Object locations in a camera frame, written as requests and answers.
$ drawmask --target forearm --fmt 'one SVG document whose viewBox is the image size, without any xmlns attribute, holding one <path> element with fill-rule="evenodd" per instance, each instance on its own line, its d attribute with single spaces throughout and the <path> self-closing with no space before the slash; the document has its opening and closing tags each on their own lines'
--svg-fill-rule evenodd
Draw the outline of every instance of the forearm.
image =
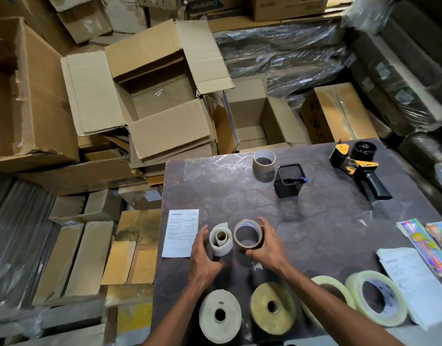
<svg viewBox="0 0 442 346">
<path fill-rule="evenodd" d="M 195 286 L 186 287 L 179 300 L 144 341 L 143 346 L 180 346 L 200 295 L 200 289 Z"/>
<path fill-rule="evenodd" d="M 280 274 L 339 345 L 403 345 L 384 328 L 350 308 L 291 264 L 284 265 Z"/>
</svg>

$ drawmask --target tape roll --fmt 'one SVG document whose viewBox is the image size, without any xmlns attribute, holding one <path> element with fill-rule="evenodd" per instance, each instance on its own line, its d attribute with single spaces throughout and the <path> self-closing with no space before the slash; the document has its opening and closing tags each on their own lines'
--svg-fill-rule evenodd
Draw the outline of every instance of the tape roll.
<svg viewBox="0 0 442 346">
<path fill-rule="evenodd" d="M 219 239 L 218 234 L 224 234 L 224 238 Z M 220 223 L 212 229 L 210 232 L 210 245 L 214 255 L 218 257 L 224 256 L 232 250 L 234 242 L 232 240 L 232 232 L 227 228 L 227 223 Z"/>
<path fill-rule="evenodd" d="M 253 155 L 253 169 L 259 173 L 270 173 L 274 171 L 276 160 L 277 157 L 273 151 L 268 149 L 258 150 Z"/>
<path fill-rule="evenodd" d="M 332 277 L 328 277 L 326 275 L 319 275 L 317 277 L 312 278 L 312 280 L 315 283 L 317 283 L 318 285 L 328 284 L 328 285 L 335 287 L 336 289 L 338 289 L 340 291 L 340 293 L 346 299 L 346 304 L 349 307 L 356 309 L 356 303 L 355 303 L 354 299 L 352 298 L 351 293 L 349 293 L 349 290 L 347 290 L 347 288 L 344 286 L 344 284 L 341 283 L 339 280 L 336 280 Z M 312 314 L 312 312 L 309 310 L 309 308 L 307 308 L 307 306 L 304 303 L 302 303 L 301 306 L 303 307 L 304 313 L 311 320 L 311 322 L 314 325 L 323 328 L 321 323 L 316 319 L 316 317 Z"/>
<path fill-rule="evenodd" d="M 239 239 L 237 238 L 237 231 L 239 230 L 239 228 L 241 227 L 252 227 L 254 228 L 254 230 L 256 231 L 256 233 L 258 233 L 258 242 L 253 244 L 253 245 L 243 245 Z M 234 228 L 234 240 L 237 243 L 237 245 L 242 249 L 242 250 L 248 250 L 248 249 L 256 249 L 262 241 L 262 229 L 261 226 L 259 226 L 259 224 L 253 220 L 241 220 L 240 222 L 238 222 L 235 225 Z"/>
<path fill-rule="evenodd" d="M 254 322 L 266 333 L 283 335 L 295 321 L 295 302 L 284 286 L 264 283 L 251 296 L 250 313 Z"/>
<path fill-rule="evenodd" d="M 231 341 L 242 324 L 240 304 L 234 295 L 222 289 L 212 291 L 205 297 L 198 317 L 201 331 L 215 344 Z"/>
<path fill-rule="evenodd" d="M 383 295 L 385 307 L 380 313 L 374 311 L 363 296 L 365 282 L 373 284 Z M 407 318 L 407 304 L 400 289 L 384 274 L 375 271 L 354 273 L 346 279 L 345 285 L 354 298 L 357 311 L 373 322 L 384 327 L 395 327 Z"/>
</svg>

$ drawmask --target table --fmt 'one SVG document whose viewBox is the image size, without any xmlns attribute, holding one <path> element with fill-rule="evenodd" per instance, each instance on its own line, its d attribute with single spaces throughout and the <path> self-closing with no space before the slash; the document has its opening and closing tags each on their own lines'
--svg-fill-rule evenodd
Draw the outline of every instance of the table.
<svg viewBox="0 0 442 346">
<path fill-rule="evenodd" d="M 233 230 L 242 219 L 257 221 L 258 216 L 265 217 L 275 228 L 296 267 L 309 277 L 328 275 L 343 283 L 352 273 L 368 269 L 381 271 L 375 255 L 379 248 L 411 246 L 397 229 L 397 221 L 411 218 L 418 218 L 423 224 L 442 221 L 382 142 L 378 139 L 368 141 L 378 147 L 374 161 L 380 166 L 376 174 L 391 192 L 391 200 L 370 202 L 354 179 L 331 166 L 328 158 L 335 143 L 274 151 L 277 166 L 298 162 L 309 179 L 298 197 L 285 199 L 277 197 L 273 178 L 254 174 L 252 152 L 168 162 L 152 328 L 179 298 L 189 271 L 188 258 L 161 257 L 170 209 L 200 209 L 199 226 L 208 224 L 209 229 L 227 222 Z M 261 283 L 279 278 L 272 272 L 254 267 L 235 246 L 225 260 L 227 266 L 211 289 L 228 290 L 240 303 L 242 326 L 230 344 L 248 345 L 253 341 L 291 340 L 326 333 L 307 320 L 296 296 L 296 321 L 282 337 L 267 335 L 252 325 L 249 314 L 252 292 Z M 192 321 L 189 344 L 195 345 L 194 342 L 201 338 L 203 343 L 198 344 L 208 345 L 198 325 L 198 306 Z"/>
</svg>

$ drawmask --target hand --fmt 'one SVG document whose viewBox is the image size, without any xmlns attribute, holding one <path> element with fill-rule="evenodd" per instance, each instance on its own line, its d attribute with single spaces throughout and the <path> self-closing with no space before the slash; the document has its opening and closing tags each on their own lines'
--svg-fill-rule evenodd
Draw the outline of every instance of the hand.
<svg viewBox="0 0 442 346">
<path fill-rule="evenodd" d="M 264 268 L 279 274 L 280 270 L 289 265 L 290 262 L 286 257 L 282 242 L 275 234 L 275 230 L 263 217 L 258 217 L 258 219 L 263 224 L 261 228 L 264 232 L 264 244 L 260 249 L 247 250 L 245 254 L 253 261 L 259 262 Z"/>
<path fill-rule="evenodd" d="M 224 267 L 224 261 L 211 261 L 206 255 L 203 240 L 208 236 L 207 225 L 198 232 L 190 254 L 188 286 L 193 287 L 197 294 L 201 293 L 213 282 Z"/>
</svg>

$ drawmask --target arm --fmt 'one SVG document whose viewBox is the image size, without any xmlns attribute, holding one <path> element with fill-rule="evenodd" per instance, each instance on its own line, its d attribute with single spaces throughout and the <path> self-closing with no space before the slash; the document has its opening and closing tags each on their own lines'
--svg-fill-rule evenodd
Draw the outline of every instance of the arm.
<svg viewBox="0 0 442 346">
<path fill-rule="evenodd" d="M 189 278 L 181 297 L 165 318 L 150 333 L 142 346 L 180 346 L 189 325 L 192 312 L 203 291 L 213 282 L 224 267 L 224 262 L 213 262 L 206 255 L 203 239 L 207 226 L 197 234 L 190 254 Z"/>
<path fill-rule="evenodd" d="M 246 255 L 286 279 L 298 297 L 319 320 L 339 345 L 345 346 L 403 346 L 384 328 L 369 320 L 343 301 L 314 283 L 297 270 L 286 257 L 282 242 L 269 222 L 264 224 L 264 244 Z"/>
</svg>

